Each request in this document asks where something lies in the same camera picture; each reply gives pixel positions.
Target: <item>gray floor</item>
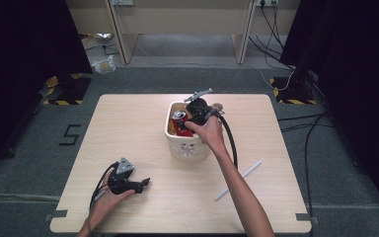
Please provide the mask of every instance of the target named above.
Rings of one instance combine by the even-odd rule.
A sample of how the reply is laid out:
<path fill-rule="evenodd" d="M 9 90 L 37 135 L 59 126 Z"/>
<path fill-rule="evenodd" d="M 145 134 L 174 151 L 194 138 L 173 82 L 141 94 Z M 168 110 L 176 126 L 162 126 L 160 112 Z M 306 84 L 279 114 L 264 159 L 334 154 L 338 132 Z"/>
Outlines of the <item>gray floor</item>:
<path fill-rule="evenodd" d="M 98 44 L 86 41 L 85 47 Z M 275 42 L 272 48 L 279 49 Z M 107 52 L 109 49 L 115 52 L 115 47 L 109 47 Z M 87 52 L 91 63 L 107 58 L 101 47 Z M 212 87 L 216 93 L 267 94 L 278 119 L 315 115 L 326 110 L 322 104 L 277 103 L 266 81 L 272 76 L 289 76 L 290 72 L 271 69 L 251 43 L 245 63 L 237 65 L 229 37 L 141 36 L 130 64 L 122 65 L 117 55 L 114 62 L 115 72 L 92 76 L 81 106 L 39 106 L 15 146 L 16 156 L 0 160 L 0 236 L 60 235 L 51 233 L 44 217 L 57 206 L 102 94 L 192 93 Z M 269 63 L 281 66 L 272 59 Z M 311 121 L 313 118 L 303 118 L 282 120 L 279 124 L 288 128 Z M 72 129 L 79 138 L 73 146 L 59 146 L 60 142 L 70 141 L 63 137 L 68 124 L 81 124 Z M 308 207 L 304 146 L 309 129 L 310 126 L 283 133 Z M 354 166 L 350 151 L 331 118 L 324 117 L 314 128 L 307 154 L 313 215 L 320 221 L 314 225 L 313 235 L 379 236 L 379 194 L 371 179 Z"/>

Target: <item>red can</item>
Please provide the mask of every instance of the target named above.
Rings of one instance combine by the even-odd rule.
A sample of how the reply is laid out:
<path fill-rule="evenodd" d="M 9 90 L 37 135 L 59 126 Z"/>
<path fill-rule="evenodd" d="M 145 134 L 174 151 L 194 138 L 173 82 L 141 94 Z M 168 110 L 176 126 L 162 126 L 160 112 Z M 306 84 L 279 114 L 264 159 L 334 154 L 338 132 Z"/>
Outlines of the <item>red can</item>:
<path fill-rule="evenodd" d="M 188 119 L 189 117 L 185 111 L 176 111 L 172 115 L 172 124 L 178 136 L 192 136 L 192 131 L 184 125 Z"/>

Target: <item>white plastic container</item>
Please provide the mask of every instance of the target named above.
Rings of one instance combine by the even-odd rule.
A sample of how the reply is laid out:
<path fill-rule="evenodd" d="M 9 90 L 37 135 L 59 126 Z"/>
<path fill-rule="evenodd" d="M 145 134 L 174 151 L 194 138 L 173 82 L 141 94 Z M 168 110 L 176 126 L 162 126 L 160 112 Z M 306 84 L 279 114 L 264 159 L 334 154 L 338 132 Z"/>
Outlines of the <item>white plastic container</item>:
<path fill-rule="evenodd" d="M 186 111 L 187 103 L 173 102 L 169 106 L 166 124 L 165 135 L 168 139 L 171 155 L 174 158 L 184 161 L 201 161 L 204 160 L 210 153 L 210 148 L 201 142 L 201 139 L 194 134 L 193 137 L 177 136 L 171 122 L 172 115 L 176 111 Z"/>

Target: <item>black cable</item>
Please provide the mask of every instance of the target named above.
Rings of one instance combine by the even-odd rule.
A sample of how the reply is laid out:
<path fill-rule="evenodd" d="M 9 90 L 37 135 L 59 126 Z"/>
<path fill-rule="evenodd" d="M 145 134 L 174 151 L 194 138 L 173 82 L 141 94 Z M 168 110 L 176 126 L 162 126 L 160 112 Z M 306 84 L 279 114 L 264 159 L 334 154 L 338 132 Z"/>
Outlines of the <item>black cable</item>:
<path fill-rule="evenodd" d="M 275 57 L 274 55 L 272 55 L 272 54 L 266 52 L 265 50 L 263 50 L 259 45 L 257 45 L 257 44 L 254 42 L 254 40 L 253 40 L 251 37 L 249 37 L 249 40 L 254 44 L 254 46 L 255 46 L 260 52 L 263 52 L 263 53 L 267 54 L 268 56 L 272 57 L 273 59 L 275 59 L 275 60 L 277 60 L 277 61 L 279 60 L 279 59 L 278 59 L 277 57 Z"/>
<path fill-rule="evenodd" d="M 278 54 L 278 55 L 281 55 L 280 52 L 275 51 L 275 50 L 273 50 L 272 48 L 268 48 L 263 42 L 261 42 L 261 40 L 260 40 L 260 38 L 258 37 L 258 35 L 255 35 L 255 37 L 257 37 L 257 41 L 258 41 L 260 44 L 262 44 L 262 45 L 265 47 L 265 49 L 267 49 L 267 50 L 269 50 L 269 51 L 272 51 L 272 52 L 274 52 L 274 53 L 276 53 L 276 54 Z"/>
<path fill-rule="evenodd" d="M 311 87 L 315 88 L 318 91 L 318 93 L 319 93 L 320 96 L 326 98 L 326 95 L 323 94 L 323 92 L 321 91 L 321 89 L 319 88 L 319 86 L 313 80 L 313 76 L 311 75 L 310 72 L 307 73 L 306 79 L 307 79 L 307 82 L 310 83 Z"/>
<path fill-rule="evenodd" d="M 264 15 L 264 18 L 269 26 L 269 29 L 271 31 L 271 35 L 275 37 L 276 41 L 279 43 L 279 45 L 281 45 L 281 48 L 284 49 L 284 45 L 282 44 L 281 40 L 275 35 L 275 32 L 273 31 L 273 27 L 270 25 L 270 22 L 269 20 L 267 19 L 267 16 L 264 12 L 264 8 L 261 8 L 261 11 L 263 12 L 263 15 Z"/>
<path fill-rule="evenodd" d="M 249 40 L 254 44 L 254 46 L 260 51 L 260 52 L 263 52 L 265 53 L 266 55 L 272 57 L 273 59 L 275 59 L 276 61 L 279 61 L 279 59 L 277 57 L 275 57 L 274 55 L 268 53 L 266 50 L 263 50 L 259 45 L 257 45 L 254 40 L 249 37 Z M 284 64 L 282 63 L 284 66 L 288 67 L 289 69 L 286 69 L 286 68 L 282 68 L 282 67 L 275 67 L 275 66 L 271 66 L 269 65 L 270 67 L 273 67 L 273 68 L 277 68 L 277 69 L 282 69 L 282 70 L 287 70 L 287 71 L 294 71 L 294 68 L 292 68 L 291 66 L 287 65 L 287 64 Z"/>
<path fill-rule="evenodd" d="M 100 187 L 101 183 L 103 182 L 104 178 L 106 177 L 106 174 L 109 172 L 109 170 L 111 168 L 113 168 L 118 162 L 115 162 L 113 164 L 111 164 L 108 169 L 104 172 L 103 176 L 100 178 L 100 180 L 98 181 L 98 184 L 97 184 L 97 187 L 95 188 L 94 192 L 92 193 L 92 197 L 91 197 L 91 202 L 89 203 L 89 211 L 91 211 L 92 209 L 92 206 L 94 204 L 94 200 L 95 200 L 95 197 L 98 195 L 98 193 L 100 192 L 100 189 L 102 187 Z"/>
<path fill-rule="evenodd" d="M 307 158 L 307 148 L 308 148 L 308 144 L 309 144 L 309 138 L 310 138 L 310 134 L 312 133 L 312 130 L 313 128 L 315 128 L 316 124 L 318 123 L 318 121 L 325 115 L 326 113 L 324 114 L 321 114 L 319 115 L 316 120 L 313 122 L 313 125 L 312 127 L 310 128 L 309 132 L 307 133 L 307 137 L 306 137 L 306 144 L 304 146 L 304 165 L 305 165 L 305 171 L 306 171 L 306 187 L 307 187 L 307 197 L 308 197 L 308 200 L 309 200 L 309 213 L 310 213 L 310 218 L 313 218 L 313 206 L 312 206 L 312 196 L 311 196 L 311 192 L 310 192 L 310 182 L 309 182 L 309 163 L 308 163 L 308 158 Z M 310 230 L 310 236 L 313 236 L 313 226 L 312 226 L 312 229 Z"/>
<path fill-rule="evenodd" d="M 267 51 L 269 50 L 269 43 L 270 43 L 270 40 L 272 40 L 272 36 L 269 36 L 269 40 L 268 40 L 268 42 L 266 43 L 265 52 L 267 52 Z M 266 55 L 267 55 L 267 53 L 265 54 L 265 62 L 266 62 L 266 64 L 267 64 L 268 66 L 272 67 L 272 66 L 269 64 L 269 62 L 267 61 Z"/>
<path fill-rule="evenodd" d="M 238 154 L 236 152 L 236 145 L 235 145 L 235 140 L 233 139 L 232 132 L 230 131 L 229 124 L 227 123 L 226 119 L 220 114 L 220 113 L 215 113 L 215 115 L 220 119 L 220 121 L 223 123 L 224 128 L 227 131 L 227 135 L 229 136 L 230 140 L 230 145 L 232 146 L 232 152 L 233 152 L 233 164 L 235 165 L 236 169 L 238 169 Z"/>
<path fill-rule="evenodd" d="M 103 49 L 104 49 L 104 54 L 105 54 L 105 55 L 114 55 L 114 54 L 119 54 L 119 52 L 112 52 L 112 53 L 107 53 L 107 47 L 109 47 L 109 46 L 113 46 L 113 45 L 108 45 L 108 46 L 106 46 L 106 45 L 103 45 Z"/>
<path fill-rule="evenodd" d="M 278 121 L 282 121 L 282 120 L 294 120 L 294 119 L 306 119 L 306 118 L 318 117 L 318 116 L 325 115 L 325 114 L 326 114 L 326 112 L 321 113 L 321 114 L 316 114 L 316 115 L 303 116 L 303 117 L 280 118 L 280 119 L 278 119 Z"/>
<path fill-rule="evenodd" d="M 278 24 L 276 23 L 276 16 L 278 14 L 278 7 L 276 6 L 276 2 L 272 1 L 272 10 L 273 10 L 273 26 L 275 27 L 276 35 L 279 40 L 279 32 L 278 32 Z"/>
<path fill-rule="evenodd" d="M 287 131 L 292 131 L 292 130 L 296 130 L 296 129 L 306 128 L 310 125 L 311 125 L 311 123 L 297 124 L 297 125 L 293 125 L 290 127 L 282 128 L 281 132 L 287 132 Z M 333 127 L 331 125 L 325 125 L 325 124 L 316 124 L 316 126 Z"/>
<path fill-rule="evenodd" d="M 97 47 L 106 48 L 106 47 L 110 47 L 110 46 L 114 46 L 114 45 L 115 45 L 115 43 L 114 44 L 110 44 L 110 45 L 105 45 L 105 44 L 103 44 L 103 45 L 96 45 L 96 46 L 85 48 L 85 51 L 88 51 L 89 49 L 94 49 L 94 48 L 97 48 Z"/>

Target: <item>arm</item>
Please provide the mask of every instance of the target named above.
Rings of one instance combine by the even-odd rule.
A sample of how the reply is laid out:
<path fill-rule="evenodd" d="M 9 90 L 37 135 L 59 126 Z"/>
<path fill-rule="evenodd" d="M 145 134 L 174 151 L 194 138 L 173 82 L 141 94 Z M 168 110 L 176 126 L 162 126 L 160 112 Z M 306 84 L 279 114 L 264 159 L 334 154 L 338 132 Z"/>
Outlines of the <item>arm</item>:
<path fill-rule="evenodd" d="M 239 218 L 248 236 L 274 236 L 263 207 L 233 165 L 224 144 L 223 128 L 218 118 L 211 117 L 203 126 L 187 121 L 186 126 L 198 134 L 217 158 Z"/>
<path fill-rule="evenodd" d="M 91 213 L 88 218 L 85 219 L 85 222 L 77 234 L 78 237 L 89 237 L 95 232 L 97 227 L 104 222 L 107 216 L 110 215 L 113 210 L 125 199 L 134 195 L 134 190 L 126 191 L 120 195 L 113 194 L 110 189 L 106 186 L 108 177 L 110 173 L 107 173 L 104 182 L 102 184 L 101 192 L 105 192 L 104 195 L 98 199 L 94 206 L 92 207 Z"/>

